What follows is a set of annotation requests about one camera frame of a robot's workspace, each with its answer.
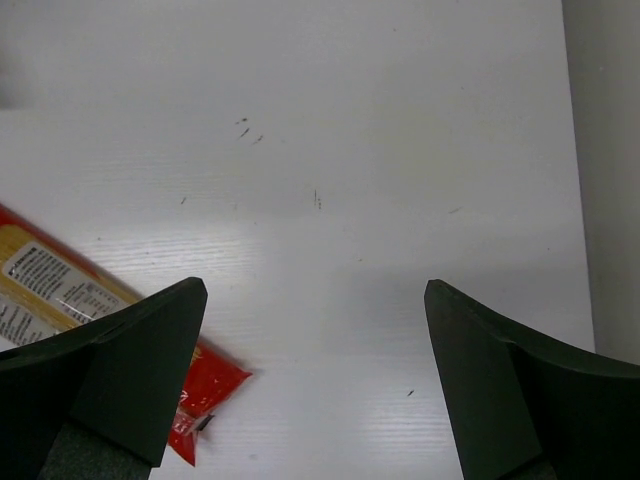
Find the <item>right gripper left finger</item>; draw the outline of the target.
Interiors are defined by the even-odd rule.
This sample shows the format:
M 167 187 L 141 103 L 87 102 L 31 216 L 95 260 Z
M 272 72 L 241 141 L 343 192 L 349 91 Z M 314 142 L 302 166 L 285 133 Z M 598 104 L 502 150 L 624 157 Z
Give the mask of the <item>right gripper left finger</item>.
M 1 354 L 4 479 L 146 479 L 160 466 L 207 290 L 186 278 Z

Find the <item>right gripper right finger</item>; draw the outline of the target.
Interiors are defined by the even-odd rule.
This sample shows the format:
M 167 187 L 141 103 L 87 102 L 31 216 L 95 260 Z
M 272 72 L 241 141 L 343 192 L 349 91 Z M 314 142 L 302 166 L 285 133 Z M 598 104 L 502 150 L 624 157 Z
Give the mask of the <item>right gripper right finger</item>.
M 639 368 L 556 340 L 442 280 L 424 305 L 466 479 L 636 479 Z

